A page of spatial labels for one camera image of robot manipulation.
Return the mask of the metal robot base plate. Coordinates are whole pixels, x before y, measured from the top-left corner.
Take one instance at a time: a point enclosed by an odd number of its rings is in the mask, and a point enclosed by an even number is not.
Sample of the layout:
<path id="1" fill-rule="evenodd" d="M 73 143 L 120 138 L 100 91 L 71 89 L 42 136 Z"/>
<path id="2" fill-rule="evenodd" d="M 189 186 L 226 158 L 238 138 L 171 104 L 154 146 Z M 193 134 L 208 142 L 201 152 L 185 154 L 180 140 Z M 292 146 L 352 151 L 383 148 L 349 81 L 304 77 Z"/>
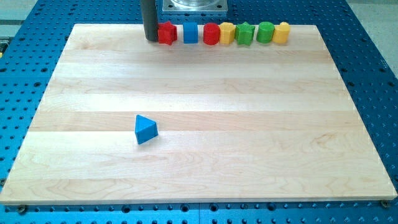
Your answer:
<path id="1" fill-rule="evenodd" d="M 163 0 L 163 12 L 225 12 L 227 0 Z"/>

